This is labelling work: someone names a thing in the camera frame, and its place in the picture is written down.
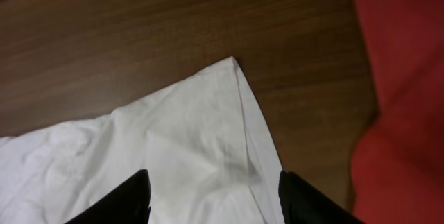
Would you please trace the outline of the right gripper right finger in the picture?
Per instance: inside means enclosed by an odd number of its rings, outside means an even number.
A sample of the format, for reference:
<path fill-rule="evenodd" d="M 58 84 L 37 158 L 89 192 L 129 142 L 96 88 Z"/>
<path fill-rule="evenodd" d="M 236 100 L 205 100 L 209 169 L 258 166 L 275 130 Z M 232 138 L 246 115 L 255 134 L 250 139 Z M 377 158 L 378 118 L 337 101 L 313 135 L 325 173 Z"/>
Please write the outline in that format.
<path fill-rule="evenodd" d="M 285 224 L 364 224 L 293 172 L 280 172 L 278 195 Z"/>

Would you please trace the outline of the white t-shirt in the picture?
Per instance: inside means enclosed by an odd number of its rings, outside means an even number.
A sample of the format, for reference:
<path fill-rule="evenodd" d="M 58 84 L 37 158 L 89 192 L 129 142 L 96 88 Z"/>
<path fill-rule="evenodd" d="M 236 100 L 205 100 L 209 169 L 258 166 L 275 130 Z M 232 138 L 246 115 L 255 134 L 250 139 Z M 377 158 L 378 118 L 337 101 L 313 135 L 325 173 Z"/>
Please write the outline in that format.
<path fill-rule="evenodd" d="M 234 58 L 95 119 L 1 139 L 1 222 L 64 223 L 138 170 L 151 223 L 282 223 L 282 170 Z"/>

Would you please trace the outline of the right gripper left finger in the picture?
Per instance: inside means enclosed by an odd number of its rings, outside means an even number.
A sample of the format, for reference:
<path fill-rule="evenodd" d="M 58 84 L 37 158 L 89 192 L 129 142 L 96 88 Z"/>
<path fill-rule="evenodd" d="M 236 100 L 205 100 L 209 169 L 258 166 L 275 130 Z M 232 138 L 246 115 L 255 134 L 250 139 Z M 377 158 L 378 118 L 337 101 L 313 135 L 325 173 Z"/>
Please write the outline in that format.
<path fill-rule="evenodd" d="M 147 224 L 150 200 L 149 174 L 141 169 L 66 224 Z"/>

